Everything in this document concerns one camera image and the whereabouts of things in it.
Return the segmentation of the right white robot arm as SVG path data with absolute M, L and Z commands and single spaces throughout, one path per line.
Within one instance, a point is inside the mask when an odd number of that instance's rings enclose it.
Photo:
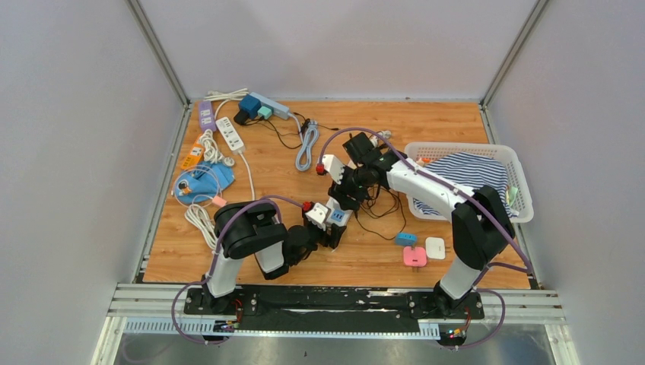
M 515 233 L 497 190 L 487 185 L 468 188 L 431 173 L 387 140 L 383 143 L 388 151 L 383 153 L 370 141 L 377 135 L 373 130 L 352 132 L 343 148 L 354 165 L 327 153 L 325 143 L 316 173 L 332 177 L 329 196 L 343 210 L 356 211 L 367 200 L 368 188 L 382 186 L 429 205 L 451 223 L 456 258 L 435 285 L 434 306 L 440 315 L 454 317 L 491 260 L 514 243 Z

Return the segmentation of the white power strip blue USB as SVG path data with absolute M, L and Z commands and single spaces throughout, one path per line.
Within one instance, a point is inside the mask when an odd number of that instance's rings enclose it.
M 331 226 L 332 224 L 335 224 L 339 227 L 347 226 L 347 223 L 353 214 L 352 210 L 341 209 L 338 201 L 331 197 L 329 197 L 328 201 L 326 202 L 326 207 L 329 209 L 329 214 L 326 218 L 326 223 L 329 226 Z

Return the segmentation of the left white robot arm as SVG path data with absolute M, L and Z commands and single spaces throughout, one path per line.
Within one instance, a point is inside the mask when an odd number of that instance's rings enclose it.
M 347 229 L 351 210 L 342 210 L 330 198 L 320 202 L 294 202 L 303 223 L 286 227 L 278 206 L 269 198 L 226 205 L 214 215 L 215 249 L 211 267 L 202 279 L 204 304 L 215 314 L 233 304 L 237 275 L 253 256 L 266 280 L 275 280 L 308 259 L 319 247 L 336 249 Z

